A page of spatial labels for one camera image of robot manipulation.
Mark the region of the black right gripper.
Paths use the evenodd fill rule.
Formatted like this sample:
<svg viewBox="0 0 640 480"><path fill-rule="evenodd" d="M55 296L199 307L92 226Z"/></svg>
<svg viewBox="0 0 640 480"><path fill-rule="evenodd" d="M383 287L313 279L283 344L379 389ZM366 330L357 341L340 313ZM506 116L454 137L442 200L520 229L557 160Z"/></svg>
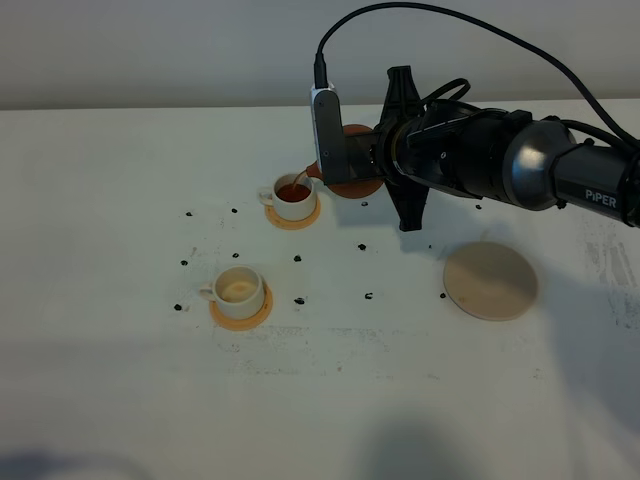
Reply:
<svg viewBox="0 0 640 480"><path fill-rule="evenodd" d="M383 104L376 145L376 163L399 217L399 229L418 231L429 191L451 187L442 169L447 152L438 134L422 130L452 118L450 102L438 96L422 98L409 66L387 71L388 88Z"/></svg>

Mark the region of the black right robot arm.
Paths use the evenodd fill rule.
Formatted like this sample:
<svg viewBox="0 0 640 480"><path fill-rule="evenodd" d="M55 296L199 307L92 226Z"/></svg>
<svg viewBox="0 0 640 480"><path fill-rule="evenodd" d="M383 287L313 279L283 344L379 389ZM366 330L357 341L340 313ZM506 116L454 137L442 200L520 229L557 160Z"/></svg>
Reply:
<svg viewBox="0 0 640 480"><path fill-rule="evenodd" d="M389 84L375 161L403 231L422 227L430 191L530 211L576 205L639 225L639 151L591 125L462 102L455 79L426 97L408 66Z"/></svg>

